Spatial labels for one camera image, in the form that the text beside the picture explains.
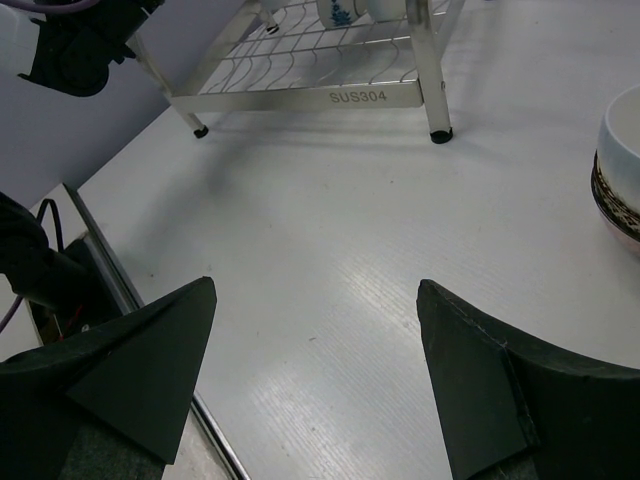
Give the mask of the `white bowl front stack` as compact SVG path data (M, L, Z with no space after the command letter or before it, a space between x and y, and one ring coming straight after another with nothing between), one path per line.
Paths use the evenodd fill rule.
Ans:
M269 13L274 13L279 9L288 6L291 0L260 0L261 6Z

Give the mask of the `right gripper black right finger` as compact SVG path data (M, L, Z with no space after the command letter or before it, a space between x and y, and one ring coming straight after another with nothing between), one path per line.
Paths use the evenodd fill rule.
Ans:
M638 370L539 339L433 280L416 307L453 478L638 478Z

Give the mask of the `blue floral bowl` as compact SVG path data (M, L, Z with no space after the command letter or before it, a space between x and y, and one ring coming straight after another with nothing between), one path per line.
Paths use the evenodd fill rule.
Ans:
M363 15L356 0L316 0L315 3L321 24L326 29L350 26Z

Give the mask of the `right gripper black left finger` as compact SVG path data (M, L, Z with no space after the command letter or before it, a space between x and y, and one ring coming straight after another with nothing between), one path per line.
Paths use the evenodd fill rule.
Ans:
M216 303L202 277L3 361L2 478L161 478L176 460Z

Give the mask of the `white bowl dark band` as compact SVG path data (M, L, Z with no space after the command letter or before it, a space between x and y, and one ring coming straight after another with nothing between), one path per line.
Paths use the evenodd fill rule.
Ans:
M405 0L367 0L370 17L377 23L401 19L406 13Z

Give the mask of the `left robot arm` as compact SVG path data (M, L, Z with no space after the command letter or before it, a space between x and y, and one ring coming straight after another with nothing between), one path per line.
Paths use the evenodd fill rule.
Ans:
M134 59L129 42L156 0L3 1L1 70L75 97L106 86L110 66Z

